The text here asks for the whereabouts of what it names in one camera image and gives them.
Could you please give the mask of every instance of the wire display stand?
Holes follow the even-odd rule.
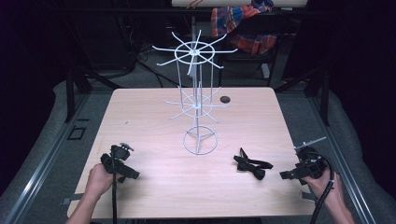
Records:
[[[170,60],[166,63],[157,63],[159,66],[164,66],[169,63],[176,62],[177,63],[177,74],[178,74],[178,89],[180,93],[180,102],[169,102],[165,101],[168,104],[180,105],[181,113],[175,115],[171,119],[175,119],[181,115],[187,115],[193,118],[192,127],[189,128],[183,137],[183,145],[189,152],[195,155],[205,155],[212,152],[218,145],[218,136],[216,132],[205,126],[200,124],[200,118],[210,117],[216,123],[219,123],[215,118],[210,115],[210,112],[214,107],[217,106],[228,106],[228,105],[214,105],[213,104],[213,96],[219,91],[219,88],[213,91],[213,70],[214,67],[218,69],[222,69],[223,66],[219,66],[215,64],[214,57],[216,53],[233,53],[235,50],[225,50],[225,51],[216,51],[213,45],[219,41],[221,41],[225,36],[220,39],[213,41],[212,43],[201,42],[200,36],[201,31],[198,34],[196,40],[192,40],[189,42],[183,42],[174,33],[172,33],[173,37],[180,42],[180,45],[175,49],[159,49],[154,47],[156,50],[162,51],[171,51],[175,54],[175,59]],[[187,64],[189,66],[189,70],[187,75],[191,74],[192,69],[196,69],[197,65],[199,65],[199,76],[197,73],[192,73],[192,94],[187,94],[181,88],[181,75],[180,75],[180,63]],[[203,64],[210,63],[211,64],[211,75],[210,75],[210,93],[208,95],[204,95],[202,81],[203,81]],[[202,143],[206,142],[206,146],[210,146],[207,148],[202,148]]]

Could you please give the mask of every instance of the wooden table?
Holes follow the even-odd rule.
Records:
[[[222,88],[215,107],[200,123],[216,131],[219,144],[207,155],[184,148],[184,133],[192,126],[180,113],[178,89],[119,89],[114,91],[92,146],[76,194],[84,192],[90,169],[111,145],[134,148],[126,165],[140,172],[118,184],[118,217],[262,217],[311,215],[314,204],[300,197],[308,191],[297,180],[282,180],[279,172],[298,162],[274,91],[270,88]],[[234,155],[242,147],[253,160],[274,165],[260,181],[236,170]],[[70,204],[67,215],[76,208]],[[98,202],[93,218],[111,218],[111,190]]]
[[[305,7],[307,0],[273,0],[275,7]],[[190,3],[195,6],[193,0],[172,0],[173,7],[187,7]],[[240,7],[250,5],[251,0],[203,0],[198,7]]]

